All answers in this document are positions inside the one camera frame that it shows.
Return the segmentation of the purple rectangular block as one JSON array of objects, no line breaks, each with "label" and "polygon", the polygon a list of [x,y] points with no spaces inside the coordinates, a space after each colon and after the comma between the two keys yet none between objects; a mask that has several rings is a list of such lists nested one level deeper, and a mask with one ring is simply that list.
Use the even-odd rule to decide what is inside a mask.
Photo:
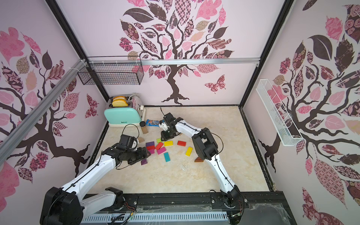
[{"label": "purple rectangular block", "polygon": [[148,147],[148,146],[154,146],[154,145],[155,145],[154,142],[147,142],[147,143],[146,143],[146,147]]}]

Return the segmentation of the yellow block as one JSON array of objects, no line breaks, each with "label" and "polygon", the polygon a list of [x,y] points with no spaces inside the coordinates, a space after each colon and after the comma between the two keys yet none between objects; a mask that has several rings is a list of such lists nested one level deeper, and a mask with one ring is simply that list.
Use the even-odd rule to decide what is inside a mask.
[{"label": "yellow block", "polygon": [[166,141],[164,142],[165,147],[173,146],[173,141]]},{"label": "yellow block", "polygon": [[187,151],[186,151],[185,155],[186,155],[186,156],[188,156],[188,157],[190,157],[190,156],[191,156],[192,151],[193,151],[193,148],[192,148],[192,147],[188,147],[188,149],[187,149]]}]

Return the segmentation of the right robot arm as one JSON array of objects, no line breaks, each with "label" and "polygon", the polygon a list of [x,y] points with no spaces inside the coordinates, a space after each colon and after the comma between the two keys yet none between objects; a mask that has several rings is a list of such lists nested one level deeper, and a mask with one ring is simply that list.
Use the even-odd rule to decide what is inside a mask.
[{"label": "right robot arm", "polygon": [[234,208],[242,195],[221,162],[220,151],[213,133],[206,127],[192,126],[181,117],[175,118],[171,113],[164,115],[163,120],[159,122],[159,127],[163,129],[161,131],[162,141],[171,140],[179,134],[184,134],[192,139],[198,157],[208,163],[219,182],[225,206]]}]

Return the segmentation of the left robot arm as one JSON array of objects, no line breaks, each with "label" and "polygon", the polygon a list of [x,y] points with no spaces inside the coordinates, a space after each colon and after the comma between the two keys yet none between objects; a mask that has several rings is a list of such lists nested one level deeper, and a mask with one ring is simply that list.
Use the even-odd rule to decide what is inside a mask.
[{"label": "left robot arm", "polygon": [[86,198],[90,189],[123,161],[133,165],[147,159],[151,153],[145,147],[136,150],[124,149],[117,144],[102,152],[100,158],[78,177],[47,191],[40,216],[42,225],[79,225],[84,219],[102,209],[123,207],[123,192],[114,187]]}]

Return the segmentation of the purple triangle block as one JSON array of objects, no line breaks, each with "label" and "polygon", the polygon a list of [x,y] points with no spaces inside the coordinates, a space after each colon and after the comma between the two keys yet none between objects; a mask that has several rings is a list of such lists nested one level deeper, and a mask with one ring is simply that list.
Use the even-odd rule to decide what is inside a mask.
[{"label": "purple triangle block", "polygon": [[141,165],[143,166],[143,165],[146,165],[148,163],[148,161],[147,161],[147,159],[143,159],[142,161],[141,161]]}]

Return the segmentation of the red block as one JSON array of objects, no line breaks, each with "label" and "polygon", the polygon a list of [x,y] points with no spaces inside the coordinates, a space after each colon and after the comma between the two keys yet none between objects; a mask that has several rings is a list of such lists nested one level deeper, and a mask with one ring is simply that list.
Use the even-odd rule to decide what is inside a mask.
[{"label": "red block", "polygon": [[155,149],[155,146],[154,146],[154,145],[152,145],[152,146],[147,146],[146,148],[147,148],[147,150],[154,150],[154,149]]},{"label": "red block", "polygon": [[184,141],[178,141],[177,145],[185,147],[187,144]]},{"label": "red block", "polygon": [[159,150],[159,149],[161,149],[161,148],[163,147],[163,145],[164,145],[163,142],[159,142],[159,143],[157,144],[157,146],[155,147],[155,149],[156,149],[156,150]]}]

